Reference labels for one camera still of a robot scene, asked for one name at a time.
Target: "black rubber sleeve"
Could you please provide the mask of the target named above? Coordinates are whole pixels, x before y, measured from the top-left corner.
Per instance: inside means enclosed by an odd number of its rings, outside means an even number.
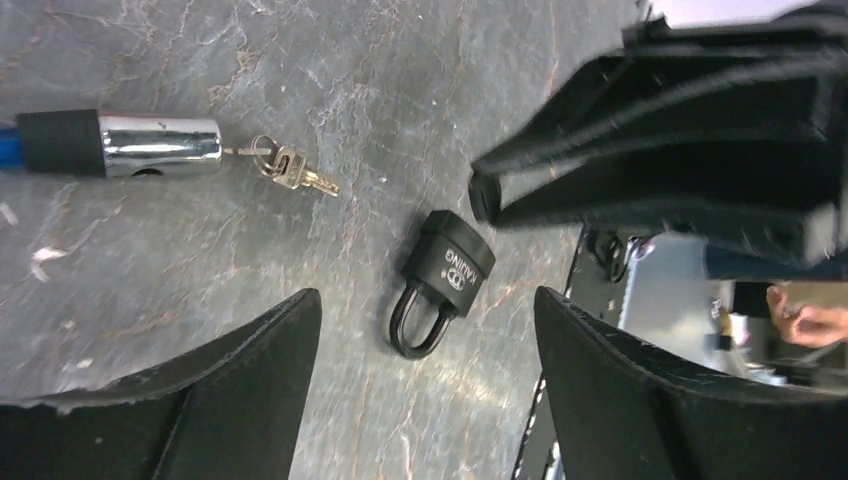
[[[97,110],[21,113],[16,128],[28,171],[106,176]]]

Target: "white paint speck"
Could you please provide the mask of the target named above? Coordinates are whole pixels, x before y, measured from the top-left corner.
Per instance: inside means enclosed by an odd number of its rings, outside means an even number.
[[[53,260],[56,258],[62,258],[67,255],[68,252],[64,250],[57,250],[55,248],[45,247],[37,252],[32,254],[32,263],[29,266],[30,271],[35,276],[35,278],[39,279],[42,282],[46,282],[50,280],[50,277],[44,273],[44,270],[41,268],[41,264],[46,262],[47,260]]]
[[[9,222],[9,225],[18,224],[17,215],[15,215],[15,212],[13,212],[12,209],[9,208],[9,205],[7,205],[6,203],[0,202],[0,214],[2,214],[6,218],[6,221]]]

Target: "blue cable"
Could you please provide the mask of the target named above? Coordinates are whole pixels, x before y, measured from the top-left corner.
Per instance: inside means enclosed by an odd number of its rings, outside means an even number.
[[[23,168],[24,157],[21,154],[21,140],[14,128],[0,129],[0,170]]]

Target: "padlock logo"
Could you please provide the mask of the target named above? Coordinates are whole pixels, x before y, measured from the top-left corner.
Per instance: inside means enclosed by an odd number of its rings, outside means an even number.
[[[465,288],[465,277],[455,268],[450,268],[447,271],[442,270],[442,278],[447,280],[450,286],[457,292],[461,292]]]
[[[453,249],[449,248],[445,251],[445,261],[448,262],[451,268],[442,270],[442,278],[447,280],[455,290],[461,291],[465,287],[466,282],[471,285],[477,283],[477,273]]]

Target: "padlock brand text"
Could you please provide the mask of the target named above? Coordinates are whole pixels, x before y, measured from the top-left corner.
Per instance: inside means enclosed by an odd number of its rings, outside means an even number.
[[[474,272],[474,269],[468,265],[468,262],[466,262],[464,258],[459,256],[452,249],[449,248],[448,251],[445,252],[445,260],[447,260],[447,262],[464,277],[465,281],[471,285],[474,285],[477,282],[477,273]]]

